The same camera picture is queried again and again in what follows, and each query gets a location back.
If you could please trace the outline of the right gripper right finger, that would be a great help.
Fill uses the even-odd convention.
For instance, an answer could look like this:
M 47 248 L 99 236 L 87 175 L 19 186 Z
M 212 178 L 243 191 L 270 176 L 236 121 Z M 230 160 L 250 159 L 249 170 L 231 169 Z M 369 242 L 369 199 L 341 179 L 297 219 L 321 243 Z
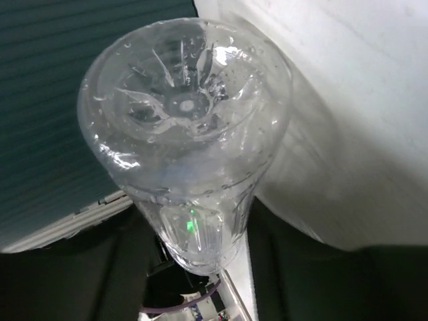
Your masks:
M 343 251 L 253 207 L 247 226 L 260 320 L 426 320 L 427 248 Z

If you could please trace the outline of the clear unlabelled plastic bottle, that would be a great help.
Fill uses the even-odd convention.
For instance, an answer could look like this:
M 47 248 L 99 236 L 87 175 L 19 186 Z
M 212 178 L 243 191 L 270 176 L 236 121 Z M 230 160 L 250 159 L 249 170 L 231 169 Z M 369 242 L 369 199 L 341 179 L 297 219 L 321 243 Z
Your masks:
M 292 73 L 260 32 L 201 18 L 123 35 L 78 95 L 82 135 L 172 258 L 208 276 L 236 256 L 290 121 Z

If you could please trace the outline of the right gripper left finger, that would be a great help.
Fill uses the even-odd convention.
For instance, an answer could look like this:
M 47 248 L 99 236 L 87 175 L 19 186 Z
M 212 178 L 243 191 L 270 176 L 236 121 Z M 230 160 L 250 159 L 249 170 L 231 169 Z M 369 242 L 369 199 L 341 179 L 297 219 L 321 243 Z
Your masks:
M 47 248 L 1 254 L 2 320 L 137 320 L 154 233 L 115 217 Z

